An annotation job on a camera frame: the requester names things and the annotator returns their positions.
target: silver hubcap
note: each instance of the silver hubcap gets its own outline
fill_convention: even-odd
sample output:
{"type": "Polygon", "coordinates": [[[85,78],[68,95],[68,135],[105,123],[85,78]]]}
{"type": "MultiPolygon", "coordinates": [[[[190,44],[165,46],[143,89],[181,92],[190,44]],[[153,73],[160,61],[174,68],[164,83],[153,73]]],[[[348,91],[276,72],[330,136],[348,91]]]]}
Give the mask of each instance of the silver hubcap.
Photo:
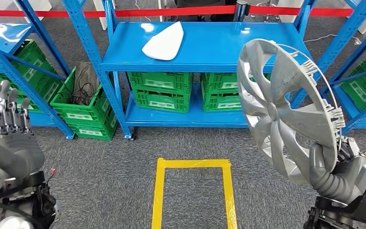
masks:
{"type": "Polygon", "coordinates": [[[277,119],[277,108],[274,103],[269,103],[269,105],[267,105],[267,112],[272,121],[277,119]]]}

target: white object on shelf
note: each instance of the white object on shelf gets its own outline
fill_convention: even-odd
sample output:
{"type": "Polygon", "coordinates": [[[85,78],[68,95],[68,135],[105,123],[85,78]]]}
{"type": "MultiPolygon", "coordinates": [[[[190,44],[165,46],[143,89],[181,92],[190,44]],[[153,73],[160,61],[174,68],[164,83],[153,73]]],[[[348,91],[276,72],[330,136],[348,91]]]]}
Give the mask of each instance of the white object on shelf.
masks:
{"type": "MultiPolygon", "coordinates": [[[[96,11],[104,11],[102,0],[93,0],[93,3],[95,5],[96,11]]],[[[106,18],[99,18],[99,20],[100,20],[100,24],[102,25],[103,30],[106,30],[107,29],[106,18]]]]}
{"type": "MultiPolygon", "coordinates": [[[[143,23],[146,31],[153,30],[151,23],[143,23]]],[[[154,59],[170,61],[176,57],[183,40],[183,28],[180,21],[167,27],[160,33],[153,36],[142,48],[142,52],[154,59]]]]}

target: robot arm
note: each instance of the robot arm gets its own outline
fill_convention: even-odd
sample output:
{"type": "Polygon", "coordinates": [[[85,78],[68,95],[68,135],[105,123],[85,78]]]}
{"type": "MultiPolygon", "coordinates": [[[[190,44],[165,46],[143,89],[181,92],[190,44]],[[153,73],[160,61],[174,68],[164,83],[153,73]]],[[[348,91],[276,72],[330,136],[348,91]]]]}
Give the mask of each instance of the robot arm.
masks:
{"type": "Polygon", "coordinates": [[[40,171],[44,155],[31,130],[25,99],[19,111],[17,91],[0,84],[0,229],[48,229],[59,219],[56,199],[40,171]]]}
{"type": "Polygon", "coordinates": [[[12,90],[9,97],[9,82],[0,85],[0,174],[4,178],[27,178],[39,171],[44,163],[44,155],[30,127],[26,99],[21,105],[21,112],[16,107],[17,90],[12,90]]]}
{"type": "Polygon", "coordinates": [[[353,220],[366,223],[366,157],[354,139],[343,145],[346,157],[339,159],[332,173],[322,169],[322,147],[311,147],[311,185],[321,196],[308,211],[305,229],[353,228],[353,220]]]}
{"type": "Polygon", "coordinates": [[[323,75],[299,50],[254,39],[238,58],[239,98],[264,158],[282,176],[310,184],[321,195],[305,228],[352,228],[353,220],[366,223],[366,157],[354,139],[341,135],[346,125],[342,109],[334,97],[334,107],[321,97],[315,73],[323,75]],[[267,79],[263,70],[273,56],[267,79]],[[304,90],[312,103],[291,107],[288,100],[298,90],[304,90]],[[314,144],[305,146],[296,133],[314,144]]]}

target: shelf upright post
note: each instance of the shelf upright post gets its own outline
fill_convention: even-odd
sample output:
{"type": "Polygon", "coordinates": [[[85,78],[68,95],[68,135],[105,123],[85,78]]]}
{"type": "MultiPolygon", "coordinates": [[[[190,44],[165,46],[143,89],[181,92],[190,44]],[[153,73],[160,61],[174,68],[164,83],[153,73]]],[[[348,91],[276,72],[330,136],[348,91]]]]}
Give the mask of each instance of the shelf upright post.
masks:
{"type": "Polygon", "coordinates": [[[107,33],[109,34],[109,41],[112,39],[114,31],[117,26],[117,17],[114,12],[114,6],[112,0],[102,0],[104,12],[106,14],[107,33]]]}
{"type": "MultiPolygon", "coordinates": [[[[317,62],[318,67],[322,70],[322,72],[326,72],[329,66],[333,63],[335,58],[341,52],[341,50],[346,46],[346,44],[350,41],[352,36],[357,32],[358,27],[363,23],[366,19],[366,0],[361,1],[359,5],[354,9],[353,14],[346,21],[343,27],[340,29],[337,36],[330,43],[329,47],[322,54],[321,58],[317,62]]],[[[316,73],[314,75],[314,79],[318,81],[321,75],[316,73]]],[[[291,101],[291,106],[293,108],[299,107],[302,101],[306,97],[306,91],[301,89],[299,90],[293,100],[291,101]]]]}
{"type": "MultiPolygon", "coordinates": [[[[330,79],[329,85],[338,83],[337,81],[347,72],[348,69],[358,60],[358,58],[366,51],[366,38],[363,43],[357,47],[357,49],[351,54],[351,56],[345,61],[345,63],[337,70],[334,76],[330,79]]],[[[327,86],[325,85],[320,91],[321,94],[327,93],[327,86]]]]}
{"type": "Polygon", "coordinates": [[[109,99],[110,105],[116,114],[117,120],[119,121],[124,132],[124,137],[131,138],[132,133],[126,124],[122,103],[120,103],[120,100],[117,99],[116,91],[109,79],[108,72],[104,71],[101,67],[102,57],[99,53],[99,49],[96,46],[88,22],[83,15],[82,5],[77,0],[63,0],[63,2],[79,36],[79,39],[85,48],[86,54],[92,63],[92,67],[99,78],[100,83],[102,84],[104,92],[107,95],[107,99],[109,99]]]}
{"type": "Polygon", "coordinates": [[[57,115],[46,101],[31,87],[26,79],[16,70],[8,59],[0,51],[0,69],[9,79],[11,79],[26,95],[56,124],[56,126],[64,132],[67,139],[73,139],[74,132],[65,124],[65,122],[57,115]]]}
{"type": "Polygon", "coordinates": [[[315,3],[316,0],[305,0],[302,3],[299,13],[294,20],[294,26],[296,27],[298,32],[302,35],[302,37],[304,37],[309,14],[311,13],[311,10],[314,7],[315,3]]]}
{"type": "Polygon", "coordinates": [[[54,56],[55,61],[60,66],[62,72],[65,74],[65,77],[68,77],[71,73],[67,63],[65,62],[64,58],[62,57],[60,51],[54,45],[51,37],[49,36],[47,30],[44,28],[42,22],[40,21],[39,17],[37,17],[36,13],[31,7],[28,0],[17,0],[19,6],[22,8],[24,14],[26,14],[27,18],[30,20],[31,24],[33,25],[34,31],[38,34],[40,39],[43,40],[47,48],[50,50],[51,54],[54,56]]]}

